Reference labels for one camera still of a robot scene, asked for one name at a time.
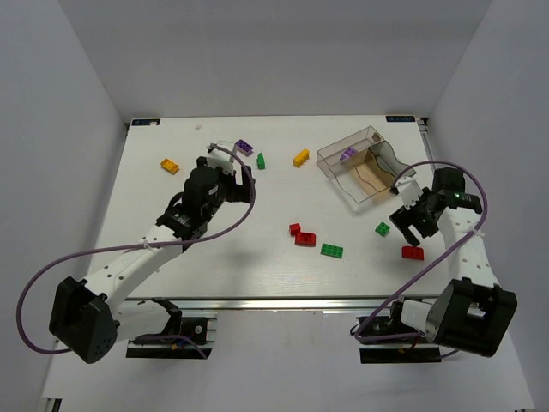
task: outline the clear plastic bin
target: clear plastic bin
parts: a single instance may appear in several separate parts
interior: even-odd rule
[[[393,147],[369,126],[318,150],[317,166],[359,204],[383,200],[395,177],[408,165],[400,162]],[[405,176],[415,173],[411,169]]]

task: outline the green lego brick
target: green lego brick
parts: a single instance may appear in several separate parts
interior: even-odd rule
[[[257,155],[257,168],[263,170],[265,168],[265,159],[263,158],[263,153]]]
[[[343,248],[334,245],[328,245],[323,243],[323,247],[320,250],[320,254],[324,256],[331,256],[332,258],[341,259],[343,257]]]
[[[385,223],[381,222],[377,227],[376,227],[376,233],[380,234],[381,236],[385,237],[387,235],[387,233],[389,233],[389,229],[390,227],[388,225],[386,225]]]

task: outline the gray wall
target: gray wall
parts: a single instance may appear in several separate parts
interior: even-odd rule
[[[549,410],[548,16],[543,0],[495,0],[430,122],[436,157],[488,192],[486,245],[518,296],[511,337],[538,410]]]
[[[59,0],[124,120],[431,113],[490,0]]]
[[[15,303],[35,271],[93,244],[124,127],[57,1],[2,0],[0,56],[0,409],[34,411],[50,358],[17,336]],[[56,283],[85,270],[67,263],[29,296],[41,346]]]

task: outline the red lego brick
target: red lego brick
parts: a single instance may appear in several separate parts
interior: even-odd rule
[[[314,233],[296,233],[295,244],[297,246],[316,246],[317,236]]]
[[[423,249],[420,247],[403,246],[402,257],[406,259],[424,260]]]
[[[294,223],[293,225],[290,225],[290,234],[292,236],[295,236],[299,232],[301,232],[301,226],[299,225],[299,223]]]

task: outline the purple block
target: purple block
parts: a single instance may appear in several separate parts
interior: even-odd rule
[[[347,150],[345,150],[343,152],[343,154],[340,156],[340,161],[344,160],[344,159],[349,159],[351,157],[353,157],[354,155],[356,155],[358,152],[354,149],[354,148],[347,148]]]
[[[241,152],[242,154],[249,156],[251,155],[251,152],[253,152],[254,148],[252,148],[248,143],[246,143],[244,140],[240,139],[237,142],[237,150]]]

